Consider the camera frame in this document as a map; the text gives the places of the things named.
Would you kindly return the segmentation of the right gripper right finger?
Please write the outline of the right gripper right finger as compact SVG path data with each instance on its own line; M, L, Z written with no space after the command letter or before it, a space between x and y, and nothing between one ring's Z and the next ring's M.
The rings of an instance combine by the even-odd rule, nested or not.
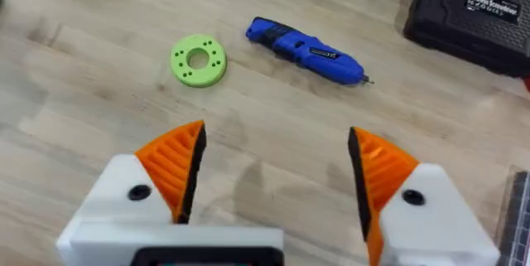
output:
M370 266L488 266L500 252L445 169L367 130L349 130Z

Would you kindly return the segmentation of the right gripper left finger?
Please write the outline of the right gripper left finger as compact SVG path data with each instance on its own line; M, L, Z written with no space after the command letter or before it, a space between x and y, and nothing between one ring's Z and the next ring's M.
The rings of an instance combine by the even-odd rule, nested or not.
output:
M129 265L139 249L176 242L205 148L199 120L113 156L56 241L62 263Z

